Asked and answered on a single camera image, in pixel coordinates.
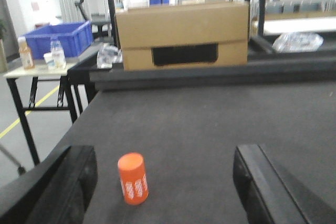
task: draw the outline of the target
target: blue plastic crate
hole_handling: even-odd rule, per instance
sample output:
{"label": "blue plastic crate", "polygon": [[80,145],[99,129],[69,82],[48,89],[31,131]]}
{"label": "blue plastic crate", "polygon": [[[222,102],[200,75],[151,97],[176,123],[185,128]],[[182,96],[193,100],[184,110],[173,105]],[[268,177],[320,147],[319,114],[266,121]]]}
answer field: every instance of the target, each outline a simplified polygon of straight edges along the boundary
{"label": "blue plastic crate", "polygon": [[90,21],[44,26],[23,36],[32,49],[34,59],[43,59],[43,55],[50,52],[50,39],[53,36],[57,36],[61,42],[65,57],[79,56],[93,42]]}

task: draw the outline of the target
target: white tabletop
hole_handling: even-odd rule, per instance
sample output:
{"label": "white tabletop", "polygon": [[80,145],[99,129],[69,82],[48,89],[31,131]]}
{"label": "white tabletop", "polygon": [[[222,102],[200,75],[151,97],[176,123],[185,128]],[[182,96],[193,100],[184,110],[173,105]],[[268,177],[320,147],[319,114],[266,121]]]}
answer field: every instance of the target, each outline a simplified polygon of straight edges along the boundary
{"label": "white tabletop", "polygon": [[48,66],[35,65],[35,68],[25,70],[23,67],[16,68],[6,74],[5,78],[19,78],[23,76],[66,76],[68,69],[72,68],[76,63],[67,63],[65,69],[48,70]]}
{"label": "white tabletop", "polygon": [[265,35],[308,31],[336,31],[336,17],[267,20],[264,25]]}

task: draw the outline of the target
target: plastic water bottle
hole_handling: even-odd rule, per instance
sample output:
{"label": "plastic water bottle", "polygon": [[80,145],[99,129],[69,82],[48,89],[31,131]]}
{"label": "plastic water bottle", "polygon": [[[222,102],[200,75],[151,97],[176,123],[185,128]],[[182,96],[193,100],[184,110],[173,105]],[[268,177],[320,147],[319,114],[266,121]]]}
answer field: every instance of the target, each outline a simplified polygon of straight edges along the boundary
{"label": "plastic water bottle", "polygon": [[115,46],[103,45],[97,55],[98,68],[112,68],[114,63],[120,62],[121,52]]}
{"label": "plastic water bottle", "polygon": [[50,51],[54,59],[55,67],[64,69],[67,63],[65,61],[63,47],[57,37],[51,38]]}

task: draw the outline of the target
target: potted plant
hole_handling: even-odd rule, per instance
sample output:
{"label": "potted plant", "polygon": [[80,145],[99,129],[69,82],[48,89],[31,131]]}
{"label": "potted plant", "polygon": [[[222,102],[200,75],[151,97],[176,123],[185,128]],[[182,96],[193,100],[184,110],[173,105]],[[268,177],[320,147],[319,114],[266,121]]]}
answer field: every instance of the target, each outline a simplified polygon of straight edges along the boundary
{"label": "potted plant", "polygon": [[3,39],[5,37],[6,26],[5,22],[0,19],[0,73],[8,70]]}

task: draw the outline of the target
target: orange juice bottle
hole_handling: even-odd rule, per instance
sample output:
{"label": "orange juice bottle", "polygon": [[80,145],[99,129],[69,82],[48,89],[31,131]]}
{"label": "orange juice bottle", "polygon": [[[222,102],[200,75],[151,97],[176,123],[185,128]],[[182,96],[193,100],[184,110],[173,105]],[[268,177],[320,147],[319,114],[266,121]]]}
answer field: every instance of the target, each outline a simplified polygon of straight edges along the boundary
{"label": "orange juice bottle", "polygon": [[31,53],[30,47],[27,45],[27,41],[25,37],[18,38],[19,43],[19,54],[22,61],[22,66],[24,69],[35,68],[33,54]]}

